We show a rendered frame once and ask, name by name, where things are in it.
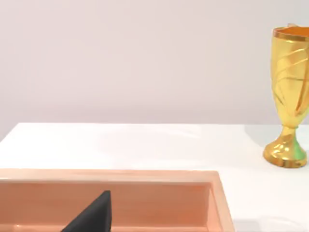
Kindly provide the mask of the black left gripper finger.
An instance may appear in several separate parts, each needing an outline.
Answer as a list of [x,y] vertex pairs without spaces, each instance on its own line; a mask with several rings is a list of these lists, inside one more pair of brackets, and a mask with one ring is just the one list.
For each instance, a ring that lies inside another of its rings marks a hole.
[[104,191],[61,232],[111,232],[111,191]]

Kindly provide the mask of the shallow salmon-coloured box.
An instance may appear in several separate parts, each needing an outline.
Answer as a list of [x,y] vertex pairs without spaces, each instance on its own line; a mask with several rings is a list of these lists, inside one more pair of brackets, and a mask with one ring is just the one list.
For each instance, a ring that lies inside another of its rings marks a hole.
[[235,232],[216,171],[0,169],[0,232],[61,232],[104,191],[110,232]]

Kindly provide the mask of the gold trophy cup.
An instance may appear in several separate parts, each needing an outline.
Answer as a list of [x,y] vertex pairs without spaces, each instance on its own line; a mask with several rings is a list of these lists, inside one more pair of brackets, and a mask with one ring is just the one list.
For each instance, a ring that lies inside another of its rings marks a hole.
[[309,27],[289,24],[274,28],[271,89],[282,131],[265,146],[263,156],[279,167],[304,167],[307,154],[296,130],[309,113]]

